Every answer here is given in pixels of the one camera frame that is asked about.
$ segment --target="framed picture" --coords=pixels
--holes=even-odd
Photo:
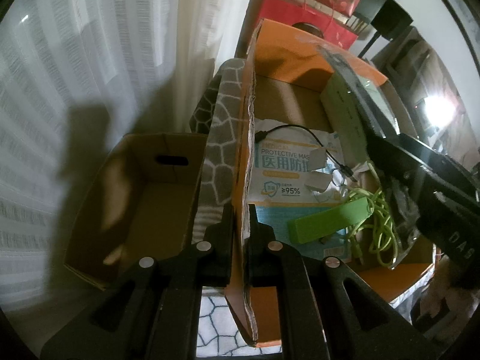
[[[442,0],[446,5],[473,56],[480,75],[480,1]]]

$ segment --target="black cable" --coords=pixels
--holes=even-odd
[[[320,142],[320,140],[317,138],[317,136],[308,127],[301,126],[299,124],[282,124],[280,126],[273,127],[272,129],[270,129],[268,131],[258,131],[258,132],[255,133],[255,143],[259,143],[259,142],[263,141],[267,137],[267,135],[270,134],[271,132],[273,132],[275,130],[280,130],[281,128],[286,128],[286,127],[297,127],[297,128],[301,128],[302,130],[305,130],[305,131],[309,132],[311,134],[311,136],[313,136],[315,138],[316,142],[321,147],[325,147]],[[331,160],[338,165],[338,167],[340,168],[340,170],[342,171],[342,173],[345,176],[347,176],[349,179],[351,179],[354,182],[357,181],[353,176],[352,170],[348,166],[343,165],[340,162],[338,162],[337,159],[335,157],[333,157],[332,154],[330,154],[330,152],[327,149],[325,150],[325,152],[331,158]]]

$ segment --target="green rectangular object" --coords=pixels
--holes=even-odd
[[[367,198],[361,198],[318,214],[304,216],[288,222],[290,240],[297,244],[312,242],[356,225],[370,214]]]

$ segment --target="barcode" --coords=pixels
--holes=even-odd
[[[323,258],[328,256],[341,257],[345,253],[345,246],[331,247],[323,250]]]

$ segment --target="striped curtain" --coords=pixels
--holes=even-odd
[[[0,23],[0,306],[35,353],[95,295],[62,259],[106,154],[186,130],[248,1],[15,0]]]

